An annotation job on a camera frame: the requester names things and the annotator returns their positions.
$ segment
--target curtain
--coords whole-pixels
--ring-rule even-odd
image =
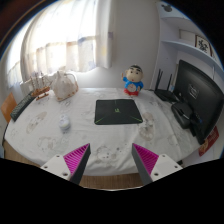
[[[23,81],[35,72],[111,67],[114,0],[61,0],[30,24],[21,47]]]
[[[13,38],[2,57],[1,72],[4,74],[4,84],[11,88],[16,83],[22,81],[20,70],[20,51],[24,35],[31,24],[32,19],[28,21],[17,35]]]

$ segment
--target monitor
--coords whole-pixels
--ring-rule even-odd
[[[206,139],[223,109],[224,95],[219,86],[204,72],[180,60],[173,93],[197,115],[200,138]]]

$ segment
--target small figurine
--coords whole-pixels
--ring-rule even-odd
[[[139,91],[143,88],[141,79],[143,78],[142,69],[137,65],[132,65],[128,70],[125,71],[126,77],[122,80],[125,81],[124,93],[130,96],[138,96]]]

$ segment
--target table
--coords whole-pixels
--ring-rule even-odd
[[[95,105],[98,99],[134,99],[143,123],[96,125]],[[59,117],[66,114],[71,127],[62,132]],[[13,122],[5,139],[22,156],[42,166],[56,154],[65,155],[90,143],[91,155],[83,175],[110,176],[137,173],[132,158],[132,143],[156,154],[167,154],[178,162],[199,148],[190,130],[183,130],[174,118],[170,104],[152,91],[141,90],[130,97],[123,89],[80,88],[72,97],[56,101],[54,92],[34,100]]]

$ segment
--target plush toy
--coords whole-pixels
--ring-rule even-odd
[[[138,96],[139,91],[143,88],[141,82],[143,78],[142,69],[137,65],[132,65],[125,73],[126,77],[123,77],[122,73],[122,80],[125,82],[124,93],[130,96]]]

